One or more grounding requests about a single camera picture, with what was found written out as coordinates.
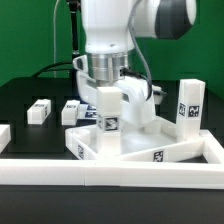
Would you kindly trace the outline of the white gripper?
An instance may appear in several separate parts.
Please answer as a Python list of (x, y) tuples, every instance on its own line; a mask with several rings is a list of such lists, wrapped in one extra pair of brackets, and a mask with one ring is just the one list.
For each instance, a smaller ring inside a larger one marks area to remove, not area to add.
[(87, 54), (73, 60), (81, 99), (97, 105), (98, 87), (118, 87), (122, 93), (121, 118), (143, 127), (155, 119), (152, 84), (131, 68), (128, 54)]

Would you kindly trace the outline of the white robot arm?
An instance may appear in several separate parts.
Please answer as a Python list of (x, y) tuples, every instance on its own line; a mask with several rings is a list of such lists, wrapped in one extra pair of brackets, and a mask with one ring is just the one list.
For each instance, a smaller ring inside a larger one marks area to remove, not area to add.
[(81, 0), (85, 54), (73, 60), (79, 94), (97, 104), (97, 89), (117, 86), (121, 119), (141, 127), (155, 117), (152, 84), (132, 70), (138, 37), (176, 40), (196, 19), (196, 0)]

